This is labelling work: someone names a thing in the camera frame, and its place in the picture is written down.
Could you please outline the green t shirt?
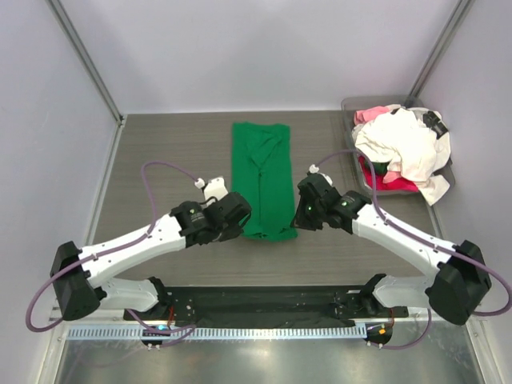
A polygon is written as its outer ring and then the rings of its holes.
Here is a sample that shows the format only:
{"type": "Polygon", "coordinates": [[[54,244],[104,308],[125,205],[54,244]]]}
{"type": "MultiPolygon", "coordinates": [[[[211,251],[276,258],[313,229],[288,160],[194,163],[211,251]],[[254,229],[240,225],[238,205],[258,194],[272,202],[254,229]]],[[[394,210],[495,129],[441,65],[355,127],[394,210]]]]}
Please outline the green t shirt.
{"type": "Polygon", "coordinates": [[[236,122],[232,127],[232,190],[252,209],[247,238],[282,242],[298,236],[290,159],[290,128],[283,124],[236,122]]]}

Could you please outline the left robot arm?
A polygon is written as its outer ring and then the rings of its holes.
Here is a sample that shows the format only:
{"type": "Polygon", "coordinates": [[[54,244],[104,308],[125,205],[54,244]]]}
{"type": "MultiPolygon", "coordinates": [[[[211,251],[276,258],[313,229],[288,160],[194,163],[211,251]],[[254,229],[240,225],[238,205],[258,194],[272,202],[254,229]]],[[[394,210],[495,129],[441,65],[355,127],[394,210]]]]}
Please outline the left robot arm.
{"type": "Polygon", "coordinates": [[[130,281],[118,275],[163,254],[237,238],[250,216],[248,201],[229,192],[186,201],[155,224],[108,242],[81,249],[74,242],[60,245],[50,276],[63,320],[82,319],[100,307],[144,313],[163,304],[166,294],[158,279],[130,281]]]}

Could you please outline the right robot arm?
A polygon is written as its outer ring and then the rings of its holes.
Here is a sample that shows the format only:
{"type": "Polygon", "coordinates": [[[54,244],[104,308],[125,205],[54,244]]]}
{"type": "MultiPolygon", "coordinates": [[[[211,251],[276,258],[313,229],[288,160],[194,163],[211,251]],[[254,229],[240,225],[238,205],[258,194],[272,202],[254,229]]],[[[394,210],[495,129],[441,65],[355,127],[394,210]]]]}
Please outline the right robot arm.
{"type": "Polygon", "coordinates": [[[308,174],[298,184],[299,204],[291,225],[320,230],[324,225],[371,240],[417,270],[420,278],[384,275],[369,284],[370,296],[382,306],[432,309],[444,320],[464,325],[491,288],[480,248],[430,236],[382,211],[365,195],[340,194],[330,178],[308,174]]]}

